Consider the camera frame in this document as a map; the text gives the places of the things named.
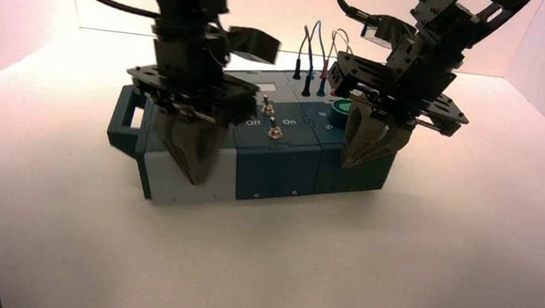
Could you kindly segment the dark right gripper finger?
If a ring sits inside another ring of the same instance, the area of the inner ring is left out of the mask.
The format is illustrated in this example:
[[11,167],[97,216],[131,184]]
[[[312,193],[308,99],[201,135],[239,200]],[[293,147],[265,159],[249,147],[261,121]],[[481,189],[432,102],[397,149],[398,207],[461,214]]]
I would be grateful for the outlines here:
[[394,154],[408,144],[414,126],[381,124],[376,130],[376,142],[374,143],[373,157],[382,157]]
[[348,169],[383,157],[382,139],[386,133],[386,114],[353,100],[346,121],[346,141],[340,164]]

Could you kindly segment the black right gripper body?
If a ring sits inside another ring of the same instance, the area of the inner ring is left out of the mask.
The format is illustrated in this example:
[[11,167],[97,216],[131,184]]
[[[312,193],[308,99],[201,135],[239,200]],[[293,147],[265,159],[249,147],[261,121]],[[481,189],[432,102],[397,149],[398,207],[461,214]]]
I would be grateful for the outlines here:
[[432,45],[421,35],[402,38],[388,61],[378,63],[340,52],[329,70],[332,94],[348,97],[357,90],[370,105],[398,122],[430,118],[428,128],[450,137],[469,120],[445,89],[464,60],[462,52]]

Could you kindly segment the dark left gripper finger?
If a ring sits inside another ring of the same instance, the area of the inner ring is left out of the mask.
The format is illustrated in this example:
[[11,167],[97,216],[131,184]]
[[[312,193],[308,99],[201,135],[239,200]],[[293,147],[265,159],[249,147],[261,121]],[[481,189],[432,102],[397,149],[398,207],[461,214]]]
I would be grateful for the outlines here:
[[202,181],[205,182],[211,174],[212,168],[218,158],[219,150],[223,147],[228,128],[213,126],[208,135],[206,154],[203,160]]
[[193,185],[205,181],[207,168],[207,136],[212,124],[203,119],[189,118],[177,112],[159,110],[154,129],[166,150]]

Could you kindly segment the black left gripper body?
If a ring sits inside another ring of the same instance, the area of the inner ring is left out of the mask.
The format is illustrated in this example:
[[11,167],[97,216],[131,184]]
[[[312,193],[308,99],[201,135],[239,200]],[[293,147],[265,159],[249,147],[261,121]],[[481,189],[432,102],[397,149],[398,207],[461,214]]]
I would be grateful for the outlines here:
[[155,63],[127,69],[132,84],[156,105],[187,110],[218,126],[257,116],[258,86],[225,74],[229,45],[224,37],[157,35]]

